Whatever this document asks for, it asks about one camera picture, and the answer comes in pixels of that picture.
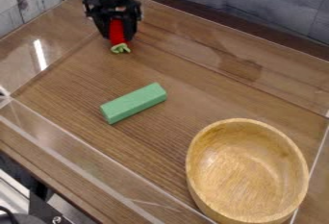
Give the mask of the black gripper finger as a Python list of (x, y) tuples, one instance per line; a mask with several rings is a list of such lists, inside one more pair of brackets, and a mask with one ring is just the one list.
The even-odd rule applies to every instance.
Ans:
[(125, 17), (122, 22), (125, 39), (130, 41), (134, 38), (138, 31), (138, 19), (136, 17)]
[(99, 16), (95, 16), (93, 20), (102, 37), (110, 38), (110, 23)]

